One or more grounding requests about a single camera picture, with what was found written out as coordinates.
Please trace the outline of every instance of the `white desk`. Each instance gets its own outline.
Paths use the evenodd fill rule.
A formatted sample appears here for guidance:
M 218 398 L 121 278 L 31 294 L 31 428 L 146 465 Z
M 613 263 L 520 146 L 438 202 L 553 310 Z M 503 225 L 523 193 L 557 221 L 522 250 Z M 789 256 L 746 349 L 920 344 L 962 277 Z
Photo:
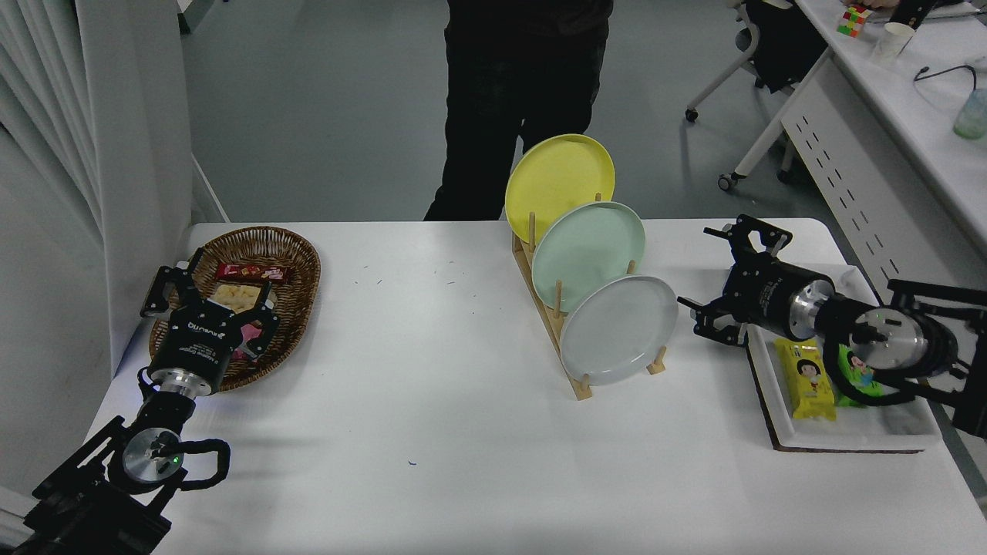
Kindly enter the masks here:
M 746 175 L 784 130 L 884 300 L 889 278 L 987 288 L 987 139 L 952 133 L 971 88 L 953 72 L 918 85 L 924 65 L 987 53 L 977 21 L 928 21 L 889 69 L 868 60 L 881 25 L 836 31 L 839 0 L 797 0 L 829 49 L 736 172 Z
M 981 246 L 987 245 L 987 138 L 971 141 L 952 132 L 972 77 L 957 70 L 918 84 L 912 81 L 924 66 L 935 73 L 987 55 L 987 27 L 975 18 L 927 20 L 894 65 L 884 69 L 867 61 L 883 25 L 865 26 L 851 38 L 836 31 L 845 9 L 837 0 L 797 3 L 842 62 L 844 74 L 917 159 L 957 223 Z
M 646 221 L 639 272 L 678 294 L 719 295 L 729 250 L 702 229 L 726 222 Z M 821 223 L 776 223 L 795 233 L 786 260 L 842 263 Z M 915 455 L 772 450 L 744 351 L 693 335 L 685 309 L 665 372 L 575 401 L 502 222 L 284 226 L 322 258 L 308 332 L 276 372 L 197 400 L 184 437 L 229 441 L 231 472 L 178 493 L 156 553 L 980 555 L 987 545 L 941 444 Z M 235 227 L 195 226 L 188 252 Z M 133 418 L 145 339 L 94 428 Z M 192 476 L 212 464 L 187 462 Z

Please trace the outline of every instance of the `woven bread basket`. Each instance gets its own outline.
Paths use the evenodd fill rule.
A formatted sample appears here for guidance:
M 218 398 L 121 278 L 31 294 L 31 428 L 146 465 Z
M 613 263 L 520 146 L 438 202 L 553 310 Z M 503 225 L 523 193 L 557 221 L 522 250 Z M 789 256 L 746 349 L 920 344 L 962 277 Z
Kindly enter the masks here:
M 268 375 L 291 355 L 305 335 L 322 271 L 319 254 L 297 233 L 279 227 L 246 227 L 203 245 L 202 258 L 192 274 L 202 298 L 208 298 L 216 290 L 220 283 L 216 280 L 216 269 L 224 263 L 280 266 L 290 269 L 290 277 L 285 283 L 272 284 L 271 290 L 277 295 L 274 314 L 280 324 L 266 352 L 256 360 L 231 360 L 220 391 L 235 389 Z M 178 296 L 172 294 L 169 302 L 172 308 L 177 308 Z M 149 346 L 152 357 L 167 333 L 167 322 L 158 320 L 154 323 Z

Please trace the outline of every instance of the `chair wheel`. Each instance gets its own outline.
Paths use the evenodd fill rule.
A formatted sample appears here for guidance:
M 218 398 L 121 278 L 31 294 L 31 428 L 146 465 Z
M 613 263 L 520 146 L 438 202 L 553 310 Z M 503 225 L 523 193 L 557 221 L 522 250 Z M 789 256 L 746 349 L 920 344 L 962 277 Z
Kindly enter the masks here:
M 717 181 L 717 185 L 720 186 L 721 191 L 729 191 L 733 189 L 733 186 L 737 184 L 735 179 L 731 179 L 727 174 L 721 174 L 720 179 Z

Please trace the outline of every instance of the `mint green plate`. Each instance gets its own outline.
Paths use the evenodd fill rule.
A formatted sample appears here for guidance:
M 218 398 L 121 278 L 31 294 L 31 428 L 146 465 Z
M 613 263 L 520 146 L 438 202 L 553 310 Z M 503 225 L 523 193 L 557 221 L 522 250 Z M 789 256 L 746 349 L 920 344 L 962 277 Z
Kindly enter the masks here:
M 645 227 L 619 202 L 590 202 L 563 214 L 549 227 L 531 261 L 531 281 L 538 297 L 555 309 L 556 281 L 562 281 L 562 312 L 607 281 L 641 263 Z

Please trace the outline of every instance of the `cable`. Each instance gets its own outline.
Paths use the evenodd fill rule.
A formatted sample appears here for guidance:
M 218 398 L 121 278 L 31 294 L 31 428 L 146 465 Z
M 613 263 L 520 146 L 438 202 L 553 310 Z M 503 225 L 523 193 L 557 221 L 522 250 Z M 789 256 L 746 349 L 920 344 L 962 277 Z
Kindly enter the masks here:
M 956 67 L 951 67 L 950 69 L 944 69 L 943 71 L 939 71 L 939 72 L 933 73 L 931 75 L 922 75 L 926 71 L 929 71 L 929 66 L 927 65 L 927 66 L 923 67 L 922 69 L 920 69 L 919 72 L 915 74 L 915 77 L 912 79 L 912 81 L 913 82 L 918 82 L 918 81 L 922 81 L 924 79 L 930 79 L 932 77 L 936 77 L 936 76 L 942 75 L 944 73 L 949 73 L 949 72 L 951 72 L 951 71 L 953 71 L 955 69 L 969 69 L 970 70 L 970 74 L 973 75 L 973 90 L 976 90 L 977 89 L 977 70 L 976 69 L 973 69 L 972 66 L 967 65 L 965 63 L 962 64 L 962 65 L 957 65 Z

